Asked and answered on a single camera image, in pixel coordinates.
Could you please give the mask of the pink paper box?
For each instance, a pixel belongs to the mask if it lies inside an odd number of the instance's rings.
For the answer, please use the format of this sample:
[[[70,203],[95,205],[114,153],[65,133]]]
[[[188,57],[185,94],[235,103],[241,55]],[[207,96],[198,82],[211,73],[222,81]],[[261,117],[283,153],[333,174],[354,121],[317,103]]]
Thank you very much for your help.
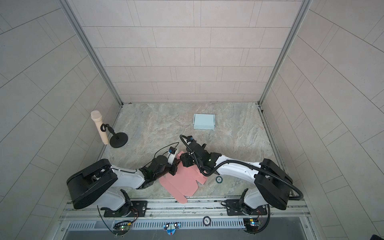
[[[188,202],[187,197],[192,197],[198,190],[198,183],[203,185],[207,177],[203,176],[198,167],[184,167],[178,164],[175,175],[171,172],[159,178],[160,184],[181,204]]]

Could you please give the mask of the light blue paper box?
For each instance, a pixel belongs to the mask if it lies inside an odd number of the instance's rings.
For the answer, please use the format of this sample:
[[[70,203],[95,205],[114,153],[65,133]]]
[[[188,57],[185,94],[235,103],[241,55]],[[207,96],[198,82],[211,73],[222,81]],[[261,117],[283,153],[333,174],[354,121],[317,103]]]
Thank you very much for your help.
[[[196,130],[214,130],[216,116],[212,114],[194,114],[194,129]]]

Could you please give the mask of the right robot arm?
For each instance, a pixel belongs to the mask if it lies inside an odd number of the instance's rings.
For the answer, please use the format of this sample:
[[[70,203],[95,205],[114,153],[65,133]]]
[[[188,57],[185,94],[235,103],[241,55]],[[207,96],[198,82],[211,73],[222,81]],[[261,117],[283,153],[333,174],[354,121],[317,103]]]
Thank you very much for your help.
[[[258,207],[272,206],[286,210],[292,190],[292,180],[273,161],[244,162],[228,158],[219,153],[209,153],[205,145],[194,140],[183,141],[188,152],[187,159],[195,164],[206,177],[213,174],[232,176],[253,183],[253,189],[243,191],[236,207],[245,215],[252,215]]]

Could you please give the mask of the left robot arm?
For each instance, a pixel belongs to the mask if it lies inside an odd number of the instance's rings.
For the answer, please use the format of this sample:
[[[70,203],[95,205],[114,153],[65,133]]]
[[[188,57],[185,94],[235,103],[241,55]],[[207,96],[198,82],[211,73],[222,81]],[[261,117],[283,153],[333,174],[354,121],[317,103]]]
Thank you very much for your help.
[[[165,174],[174,175],[179,163],[175,154],[160,155],[148,167],[128,170],[101,159],[68,178],[73,207],[80,210],[97,205],[106,211],[105,216],[125,217],[133,211],[133,204],[123,187],[146,189]]]

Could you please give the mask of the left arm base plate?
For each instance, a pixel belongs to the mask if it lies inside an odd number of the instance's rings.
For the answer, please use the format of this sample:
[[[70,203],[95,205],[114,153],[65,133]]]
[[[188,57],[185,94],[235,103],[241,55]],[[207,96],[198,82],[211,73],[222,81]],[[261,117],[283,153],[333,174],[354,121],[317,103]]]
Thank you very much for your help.
[[[109,208],[101,208],[105,218],[133,218],[144,217],[146,214],[148,201],[131,201],[124,204],[120,209],[112,211]]]

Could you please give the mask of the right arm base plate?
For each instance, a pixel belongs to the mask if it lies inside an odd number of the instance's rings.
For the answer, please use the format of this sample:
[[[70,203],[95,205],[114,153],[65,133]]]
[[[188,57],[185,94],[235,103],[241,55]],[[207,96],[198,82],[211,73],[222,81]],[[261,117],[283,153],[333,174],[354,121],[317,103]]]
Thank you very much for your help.
[[[268,214],[265,206],[252,209],[245,204],[240,204],[240,200],[236,199],[221,201],[221,205],[226,208],[228,216],[266,216]]]

